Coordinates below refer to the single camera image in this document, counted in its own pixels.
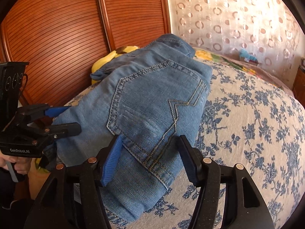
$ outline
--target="wooden furniture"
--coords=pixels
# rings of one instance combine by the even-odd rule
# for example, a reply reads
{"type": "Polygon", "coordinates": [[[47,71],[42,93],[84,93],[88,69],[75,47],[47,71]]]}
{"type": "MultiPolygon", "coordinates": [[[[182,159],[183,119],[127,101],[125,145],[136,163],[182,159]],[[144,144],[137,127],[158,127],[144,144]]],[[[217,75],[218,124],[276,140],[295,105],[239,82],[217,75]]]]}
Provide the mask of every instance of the wooden furniture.
{"type": "Polygon", "coordinates": [[[305,107],[305,71],[300,67],[298,68],[292,91],[295,99],[297,99],[303,105],[303,107],[305,107]]]}
{"type": "Polygon", "coordinates": [[[30,62],[23,105],[60,106],[90,85],[96,60],[169,32],[167,0],[18,0],[1,24],[0,60],[30,62]]]}

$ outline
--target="jeans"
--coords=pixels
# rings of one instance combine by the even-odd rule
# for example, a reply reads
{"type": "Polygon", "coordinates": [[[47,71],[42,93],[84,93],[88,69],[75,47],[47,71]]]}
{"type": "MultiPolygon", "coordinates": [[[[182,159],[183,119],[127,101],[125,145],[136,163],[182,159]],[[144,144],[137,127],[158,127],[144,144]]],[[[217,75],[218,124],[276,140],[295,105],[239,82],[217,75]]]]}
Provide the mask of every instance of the jeans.
{"type": "Polygon", "coordinates": [[[96,156],[114,134],[123,136],[114,177],[100,189],[109,220],[117,225],[152,208],[181,171],[175,135],[194,144],[212,73],[194,54],[182,39],[165,34],[113,59],[91,75],[100,84],[53,123],[82,127],[80,135],[53,146],[67,166],[96,156]]]}

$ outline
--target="metal pin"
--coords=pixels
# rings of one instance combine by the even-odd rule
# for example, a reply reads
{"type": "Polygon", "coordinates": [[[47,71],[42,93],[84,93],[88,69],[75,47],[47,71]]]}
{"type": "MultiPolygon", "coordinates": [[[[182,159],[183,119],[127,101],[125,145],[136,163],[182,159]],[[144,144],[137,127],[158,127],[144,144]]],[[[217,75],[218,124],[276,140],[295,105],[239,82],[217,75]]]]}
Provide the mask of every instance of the metal pin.
{"type": "Polygon", "coordinates": [[[88,159],[88,162],[91,163],[91,164],[95,163],[96,161],[97,161],[96,157],[91,157],[91,158],[88,159]]]}
{"type": "Polygon", "coordinates": [[[244,169],[244,166],[242,164],[237,164],[236,168],[242,170],[242,169],[244,169]]]}
{"type": "Polygon", "coordinates": [[[212,160],[209,157],[205,157],[203,159],[203,162],[205,162],[206,164],[210,164],[212,162],[212,160]]]}
{"type": "Polygon", "coordinates": [[[56,165],[56,169],[62,169],[62,168],[63,168],[63,164],[62,163],[56,165]]]}

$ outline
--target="nightstand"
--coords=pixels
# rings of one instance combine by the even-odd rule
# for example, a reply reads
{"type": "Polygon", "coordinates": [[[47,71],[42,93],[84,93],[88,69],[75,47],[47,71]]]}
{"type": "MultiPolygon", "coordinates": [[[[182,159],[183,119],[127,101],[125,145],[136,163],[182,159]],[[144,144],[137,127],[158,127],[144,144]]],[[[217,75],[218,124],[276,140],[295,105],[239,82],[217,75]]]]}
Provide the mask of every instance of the nightstand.
{"type": "Polygon", "coordinates": [[[305,107],[305,70],[298,68],[292,91],[295,99],[297,99],[303,107],[305,107]]]}

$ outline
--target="human hand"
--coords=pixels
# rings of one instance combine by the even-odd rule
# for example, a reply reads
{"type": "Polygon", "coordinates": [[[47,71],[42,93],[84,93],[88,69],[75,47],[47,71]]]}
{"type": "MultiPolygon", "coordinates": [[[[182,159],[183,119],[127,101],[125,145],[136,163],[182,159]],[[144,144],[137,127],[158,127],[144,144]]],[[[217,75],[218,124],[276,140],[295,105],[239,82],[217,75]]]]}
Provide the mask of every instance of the human hand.
{"type": "Polygon", "coordinates": [[[27,174],[31,167],[31,158],[28,157],[13,157],[13,156],[7,156],[3,155],[0,151],[0,167],[8,170],[6,161],[9,161],[11,163],[16,163],[14,165],[14,169],[17,171],[18,174],[27,174]]]}

